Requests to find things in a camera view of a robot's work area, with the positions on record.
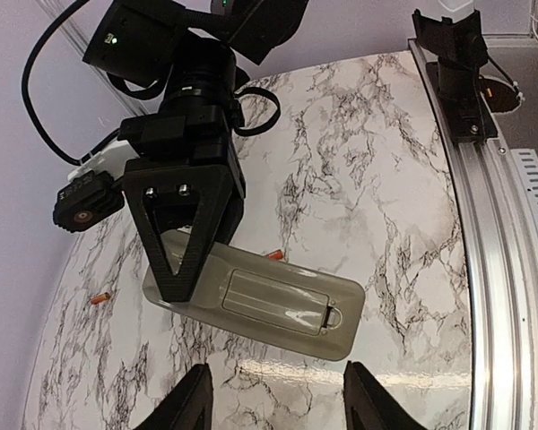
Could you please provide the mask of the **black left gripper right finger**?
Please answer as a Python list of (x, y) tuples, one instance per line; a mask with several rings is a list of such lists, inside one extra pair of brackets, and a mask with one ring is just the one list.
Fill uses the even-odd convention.
[(360, 362), (349, 361), (346, 364), (343, 403), (348, 429), (421, 430), (421, 424)]

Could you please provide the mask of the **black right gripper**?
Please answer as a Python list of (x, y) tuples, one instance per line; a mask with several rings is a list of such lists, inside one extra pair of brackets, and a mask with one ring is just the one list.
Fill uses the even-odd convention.
[[(153, 276), (167, 302), (188, 302), (214, 243), (227, 245), (244, 214), (245, 178), (222, 107), (173, 109), (122, 121), (118, 139), (144, 159), (127, 161), (123, 191)], [(164, 237), (189, 228), (178, 269)]]

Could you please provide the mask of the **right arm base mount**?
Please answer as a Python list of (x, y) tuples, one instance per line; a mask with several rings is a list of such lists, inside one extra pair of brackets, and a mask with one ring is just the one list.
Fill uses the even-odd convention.
[(455, 143), (483, 142), (498, 129), (481, 95), (480, 71), (489, 62), (481, 13), (473, 1), (438, 1), (412, 14), (415, 40), (437, 57), (426, 65), (448, 135)]

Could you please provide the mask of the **grey white remote control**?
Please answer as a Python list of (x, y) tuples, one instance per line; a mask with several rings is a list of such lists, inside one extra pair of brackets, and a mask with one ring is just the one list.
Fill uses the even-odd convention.
[[(188, 288), (181, 274), (190, 267), (189, 238), (179, 230), (142, 236), (149, 261), (143, 293), (151, 303), (303, 355), (330, 361), (349, 355), (365, 302), (358, 282), (214, 243)], [(168, 301), (168, 287), (192, 294)]]

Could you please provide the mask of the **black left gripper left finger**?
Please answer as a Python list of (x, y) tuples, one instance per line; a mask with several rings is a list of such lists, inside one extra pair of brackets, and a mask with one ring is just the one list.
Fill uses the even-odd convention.
[(194, 365), (135, 430), (208, 430), (213, 419), (213, 379), (207, 364)]

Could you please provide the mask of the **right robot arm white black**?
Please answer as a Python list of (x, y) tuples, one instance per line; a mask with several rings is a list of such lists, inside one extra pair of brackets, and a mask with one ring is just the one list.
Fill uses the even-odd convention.
[(154, 278), (167, 302), (192, 297), (215, 243), (228, 244), (244, 212), (246, 181), (235, 136), (246, 128), (240, 99), (270, 98), (249, 85), (239, 56), (260, 64), (299, 28), (304, 1), (215, 1), (209, 13), (174, 1), (116, 1), (84, 54), (111, 84), (156, 113), (124, 120), (118, 137), (135, 151), (121, 188)]

